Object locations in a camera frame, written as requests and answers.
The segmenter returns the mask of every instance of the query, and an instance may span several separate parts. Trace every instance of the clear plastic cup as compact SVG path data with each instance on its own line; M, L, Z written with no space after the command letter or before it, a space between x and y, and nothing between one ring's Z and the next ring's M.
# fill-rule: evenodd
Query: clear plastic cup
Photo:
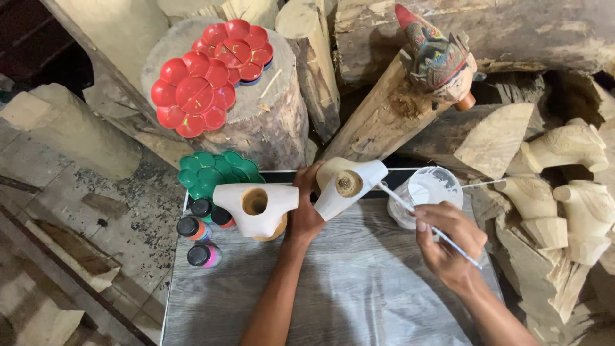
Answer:
M458 208L463 206L463 191L459 181L448 169L437 166L419 169L396 188L395 193L411 206L438 204L442 201L449 201ZM387 210L400 227L416 229L416 218L408 215L406 209L392 197L389 197Z

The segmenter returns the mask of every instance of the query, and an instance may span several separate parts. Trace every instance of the hand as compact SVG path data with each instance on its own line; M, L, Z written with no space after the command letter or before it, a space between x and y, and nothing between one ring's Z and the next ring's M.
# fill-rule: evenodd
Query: hand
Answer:
M478 229L459 208L448 201L417 206L416 242L421 248L427 268L456 293L468 289L472 280L480 280L476 268L444 239L433 239L433 225L451 238L470 257L477 260L487 241L487 234Z
M309 198L315 184L316 172L324 162L318 161L309 167L304 167L295 175L293 186L299 188L299 207L290 212L290 227L284 237L285 241L297 241L309 245L325 225L324 219L314 209Z

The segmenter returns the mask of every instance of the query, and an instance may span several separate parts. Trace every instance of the paintbrush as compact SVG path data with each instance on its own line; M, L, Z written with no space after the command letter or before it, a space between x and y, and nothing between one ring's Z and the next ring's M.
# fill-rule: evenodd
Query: paintbrush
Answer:
M393 192L390 188L384 186L384 184L382 182L378 183L377 185L382 189L382 191L388 193L389 196L393 197L393 199L398 201L404 208L408 209L410 212L414 212L415 211L413 206L411 206L409 203L404 201L400 196L397 196L395 194L395 192ZM473 258L468 256L468 254L466 254L465 251L463 251L457 244L455 244L451 240L451 238L447 237L446 234L444 234L442 231L440 231L438 228L435 228L434 226L431 226L431 229L435 232L435 234L439 235L442 239L444 239L449 244L451 244L451 246L453 246L457 251L459 251L459 253L463 257L465 257L468 261L470 261L470 263L474 264L475 267L477 267L479 270L483 269L482 265L478 264L478 262L476 262Z

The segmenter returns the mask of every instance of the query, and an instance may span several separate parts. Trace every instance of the gray wood-grain table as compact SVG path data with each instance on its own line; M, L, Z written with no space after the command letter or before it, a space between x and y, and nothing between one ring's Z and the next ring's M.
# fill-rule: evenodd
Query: gray wood-grain table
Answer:
M192 267L177 243L163 346L237 345L282 237L270 243L214 230L219 266ZM483 253L482 275L501 298ZM362 199L335 217L305 258L287 345L480 345L461 301L423 264L414 234L397 226L386 199Z

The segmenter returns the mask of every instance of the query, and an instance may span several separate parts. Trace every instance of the wood shavings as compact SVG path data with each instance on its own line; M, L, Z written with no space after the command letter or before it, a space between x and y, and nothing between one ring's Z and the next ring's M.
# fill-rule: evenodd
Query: wood shavings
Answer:
M269 108L269 106L267 106L267 105L266 105L266 104L264 104L264 103L261 103L260 105L258 105L258 106L256 106L256 107L257 107L257 108L260 108L260 109L262 109L262 110L264 110L264 111L266 111L266 112L270 112L270 111L271 111L271 109Z
M258 98L259 100L262 99L265 96L265 94L267 94L267 91L269 91L269 88L271 87L271 84L273 84L273 81L276 80L276 78L280 75L280 73L282 73L282 69L277 70L276 75L273 76L273 78L271 78L271 81L269 82L269 84L267 84L267 87L265 88L265 90L261 94L261 97Z

